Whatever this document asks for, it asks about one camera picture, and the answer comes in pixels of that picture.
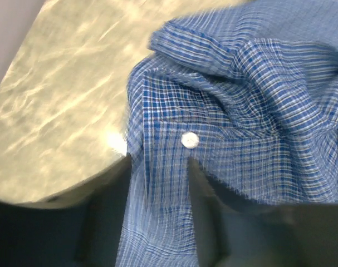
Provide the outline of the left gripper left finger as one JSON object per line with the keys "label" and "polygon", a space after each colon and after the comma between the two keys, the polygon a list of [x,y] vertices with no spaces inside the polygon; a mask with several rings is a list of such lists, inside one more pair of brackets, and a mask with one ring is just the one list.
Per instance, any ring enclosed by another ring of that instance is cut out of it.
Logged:
{"label": "left gripper left finger", "polygon": [[114,266],[130,176],[128,155],[44,201],[0,201],[0,266]]}

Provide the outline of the blue checked long sleeve shirt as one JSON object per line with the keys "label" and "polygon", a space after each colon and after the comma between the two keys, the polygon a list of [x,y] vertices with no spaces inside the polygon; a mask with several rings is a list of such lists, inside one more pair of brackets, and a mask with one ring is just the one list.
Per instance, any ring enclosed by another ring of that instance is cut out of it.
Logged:
{"label": "blue checked long sleeve shirt", "polygon": [[338,202],[338,1],[168,21],[128,81],[117,266],[197,266],[187,162],[266,204]]}

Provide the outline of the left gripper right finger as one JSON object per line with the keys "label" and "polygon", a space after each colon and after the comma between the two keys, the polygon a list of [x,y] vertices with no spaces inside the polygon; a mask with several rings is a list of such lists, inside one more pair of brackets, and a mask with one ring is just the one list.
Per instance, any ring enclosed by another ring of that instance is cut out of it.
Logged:
{"label": "left gripper right finger", "polygon": [[264,205],[188,160],[200,266],[338,266],[338,204]]}

